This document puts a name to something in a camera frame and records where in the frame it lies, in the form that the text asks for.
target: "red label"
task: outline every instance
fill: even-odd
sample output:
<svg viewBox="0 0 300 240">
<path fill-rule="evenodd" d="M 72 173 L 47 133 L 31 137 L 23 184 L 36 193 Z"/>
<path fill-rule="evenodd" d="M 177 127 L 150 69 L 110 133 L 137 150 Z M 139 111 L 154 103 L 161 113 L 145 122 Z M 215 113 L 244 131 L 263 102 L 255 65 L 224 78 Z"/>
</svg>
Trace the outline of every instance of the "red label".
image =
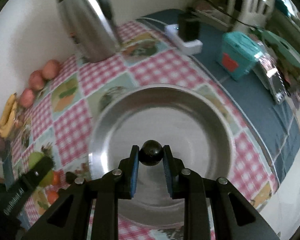
<svg viewBox="0 0 300 240">
<path fill-rule="evenodd" d="M 222 64 L 230 72 L 235 71 L 239 66 L 238 63 L 235 60 L 231 59 L 230 56 L 226 53 L 223 53 Z"/>
</svg>

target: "green apple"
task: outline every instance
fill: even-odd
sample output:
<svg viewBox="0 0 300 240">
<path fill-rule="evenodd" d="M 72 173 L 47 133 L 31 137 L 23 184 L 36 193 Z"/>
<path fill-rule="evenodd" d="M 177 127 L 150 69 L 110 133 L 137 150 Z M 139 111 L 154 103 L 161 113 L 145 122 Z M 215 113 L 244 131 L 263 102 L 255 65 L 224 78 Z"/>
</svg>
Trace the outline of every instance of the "green apple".
<svg viewBox="0 0 300 240">
<path fill-rule="evenodd" d="M 41 152 L 32 152 L 29 156 L 29 169 L 32 169 L 39 160 L 44 157 L 44 154 Z M 40 187 L 46 187 L 51 184 L 53 180 L 53 171 L 48 171 L 47 175 L 40 181 Z"/>
</svg>

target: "black cable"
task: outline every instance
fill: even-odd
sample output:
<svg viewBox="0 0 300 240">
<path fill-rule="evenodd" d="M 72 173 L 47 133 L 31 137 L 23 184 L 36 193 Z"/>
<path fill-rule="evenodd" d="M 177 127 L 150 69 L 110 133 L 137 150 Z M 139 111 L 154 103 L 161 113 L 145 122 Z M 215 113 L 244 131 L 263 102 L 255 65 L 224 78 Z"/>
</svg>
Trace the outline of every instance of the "black cable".
<svg viewBox="0 0 300 240">
<path fill-rule="evenodd" d="M 195 8 L 194 5 L 195 5 L 195 3 L 197 3 L 198 1 L 201 1 L 201 0 L 195 0 L 195 1 L 193 2 L 193 8 Z M 248 27 L 254 28 L 254 29 L 257 28 L 257 27 L 254 26 L 254 25 L 250 25 L 250 24 L 244 23 L 244 22 L 238 20 L 237 18 L 234 18 L 232 15 L 228 14 L 227 12 L 225 12 L 224 10 L 222 10 L 222 9 L 220 9 L 218 6 L 216 6 L 213 2 L 211 2 L 211 1 L 209 1 L 209 0 L 203 0 L 203 1 L 207 2 L 207 3 L 210 4 L 213 8 L 217 9 L 218 11 L 220 11 L 220 12 L 222 12 L 223 14 L 229 16 L 230 18 L 234 19 L 234 20 L 237 21 L 237 22 L 239 22 L 239 23 L 241 23 L 241 24 L 243 24 L 243 25 L 246 25 L 246 26 L 248 26 Z"/>
</svg>

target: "white power strip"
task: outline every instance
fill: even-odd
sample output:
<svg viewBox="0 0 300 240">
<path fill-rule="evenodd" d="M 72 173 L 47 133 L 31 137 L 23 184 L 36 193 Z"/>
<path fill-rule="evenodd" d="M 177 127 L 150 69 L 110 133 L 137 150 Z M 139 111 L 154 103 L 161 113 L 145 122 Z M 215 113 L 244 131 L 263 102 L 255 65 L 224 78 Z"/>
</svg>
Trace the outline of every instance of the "white power strip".
<svg viewBox="0 0 300 240">
<path fill-rule="evenodd" d="M 200 53 L 202 50 L 202 42 L 199 40 L 184 42 L 178 36 L 178 24 L 166 25 L 164 27 L 168 38 L 186 55 Z"/>
</svg>

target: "triangular cutout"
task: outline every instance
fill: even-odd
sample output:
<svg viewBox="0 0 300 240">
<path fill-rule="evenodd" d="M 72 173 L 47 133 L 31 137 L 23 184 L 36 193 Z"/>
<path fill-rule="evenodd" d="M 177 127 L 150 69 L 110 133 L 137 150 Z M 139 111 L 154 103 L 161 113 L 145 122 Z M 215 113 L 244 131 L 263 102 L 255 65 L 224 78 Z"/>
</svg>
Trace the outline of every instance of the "triangular cutout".
<svg viewBox="0 0 300 240">
<path fill-rule="evenodd" d="M 48 218 L 49 224 L 63 228 L 66 225 L 68 215 L 71 209 L 73 195 L 70 195 L 62 205 Z"/>
<path fill-rule="evenodd" d="M 229 199 L 234 211 L 235 219 L 239 227 L 245 226 L 247 224 L 256 221 L 254 215 L 252 215 L 249 210 L 240 202 L 240 200 L 232 193 L 229 194 Z"/>
</svg>

